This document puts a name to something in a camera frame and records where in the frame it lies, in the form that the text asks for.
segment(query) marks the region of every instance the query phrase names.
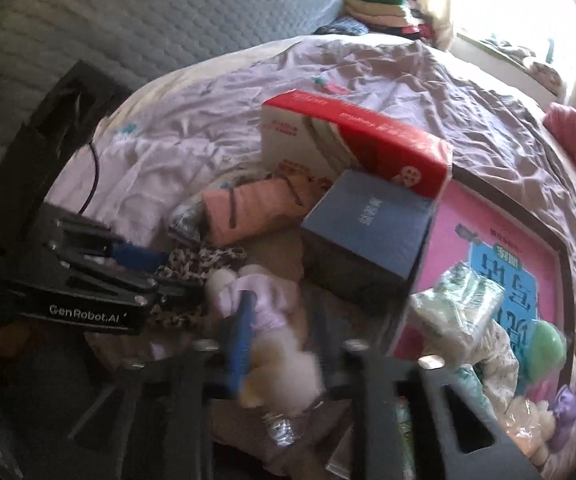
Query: leopard print fabric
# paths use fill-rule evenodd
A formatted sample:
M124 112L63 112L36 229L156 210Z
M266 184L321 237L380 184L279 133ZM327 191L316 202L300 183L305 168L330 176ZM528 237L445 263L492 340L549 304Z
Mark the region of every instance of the leopard print fabric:
M157 275L163 278L177 278L203 285L213 269L232 267L238 269L246 259L246 251L241 247L219 249L210 246L199 250L188 248L173 249L165 266L159 267ZM148 320L151 326L164 329L201 331L205 318L203 304L193 310L166 309L156 305Z

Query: bed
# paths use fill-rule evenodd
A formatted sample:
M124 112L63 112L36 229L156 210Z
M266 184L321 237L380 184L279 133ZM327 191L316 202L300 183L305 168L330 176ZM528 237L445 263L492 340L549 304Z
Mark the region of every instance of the bed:
M449 139L457 165L531 210L565 241L574 281L571 384L576 392L576 169L541 126L543 111L532 99L421 43L379 34L292 38L149 83L98 128L95 142L104 171L88 214L136 243L164 243L167 217L178 202L229 168L258 162L260 104L292 88L318 91L313 79L322 74L350 89L344 99ZM49 200L76 210L92 174L90 156L79 153ZM249 249L272 271L298 279L299 246L296 233L285 232L262 237ZM112 347L115 357L147 352L143 341L133 343L132 349L107 341L101 346ZM271 470L273 460L280 460L252 445L247 451L265 459ZM576 425L543 475L564 479L575 465Z
M134 243L168 248L165 225L179 202L238 164L258 164L260 104L292 88L319 91L314 77L323 74L351 90L349 101L450 140L456 164L564 240L574 280L576 392L576 169L542 127L543 111L475 66L419 43L381 34L300 36L330 22L341 1L0 0L0 158L20 122L76 60L141 87L98 127L102 173L86 213ZM78 210L93 174L82 150L48 199ZM248 251L296 280L299 247L288 230L255 240ZM89 343L110 365L155 358L153 343L170 351L179 343L155 339L91 335ZM322 416L313 442L336 416ZM240 444L282 472L286 457L259 442ZM543 474L564 479L575 465L576 425Z

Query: plush toy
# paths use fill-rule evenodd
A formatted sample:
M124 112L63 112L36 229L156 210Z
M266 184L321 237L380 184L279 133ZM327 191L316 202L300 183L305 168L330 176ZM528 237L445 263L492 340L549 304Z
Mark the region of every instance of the plush toy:
M548 441L548 448L553 453L561 451L572 432L572 427L576 421L576 397L568 386L562 386L555 399L550 403L549 409L554 413L557 421L555 434Z
M555 433L555 416L548 411L548 401L532 402L523 396L510 401L499 419L501 427L533 464L543 465L550 451L548 442Z
M295 416L304 412L324 391L319 362L303 351L306 321L299 287L261 266L212 272L206 298L212 316L228 317L239 306L242 290L257 295L250 372L239 391L246 408L263 406L269 412Z

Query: black cable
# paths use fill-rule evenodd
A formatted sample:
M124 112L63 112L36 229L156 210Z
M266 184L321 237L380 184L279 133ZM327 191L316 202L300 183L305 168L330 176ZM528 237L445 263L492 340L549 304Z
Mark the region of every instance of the black cable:
M81 206L81 209L79 210L80 215L84 213L84 211L86 210L86 208L90 204L92 197L95 195L95 192L97 191L97 184L99 184L99 155L97 154L97 150L95 149L95 145L92 143L92 140L88 143L88 147L90 148L90 152L92 153L92 158L95 161L95 180L92 183L92 189L90 190L90 193L88 194L88 198L86 199L86 201L84 202L84 205Z

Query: blue box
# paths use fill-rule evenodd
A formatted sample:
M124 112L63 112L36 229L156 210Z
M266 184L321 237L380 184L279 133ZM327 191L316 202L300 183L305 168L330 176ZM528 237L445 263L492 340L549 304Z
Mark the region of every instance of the blue box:
M371 311L404 303L433 213L429 198L346 170L302 222L305 278Z

